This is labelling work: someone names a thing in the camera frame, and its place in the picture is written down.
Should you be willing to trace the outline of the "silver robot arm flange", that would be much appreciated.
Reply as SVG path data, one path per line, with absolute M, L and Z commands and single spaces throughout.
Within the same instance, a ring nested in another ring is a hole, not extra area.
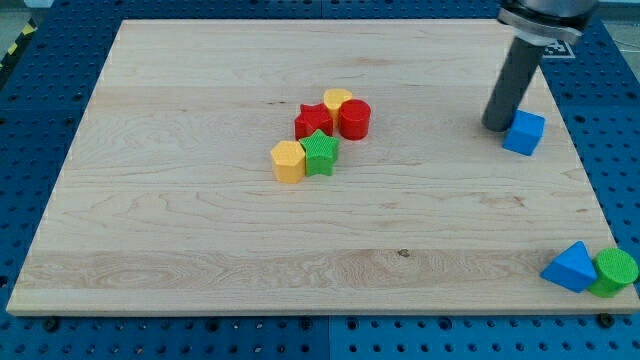
M 598 0 L 503 0 L 497 21 L 535 46 L 556 40 L 575 45 L 598 6 Z

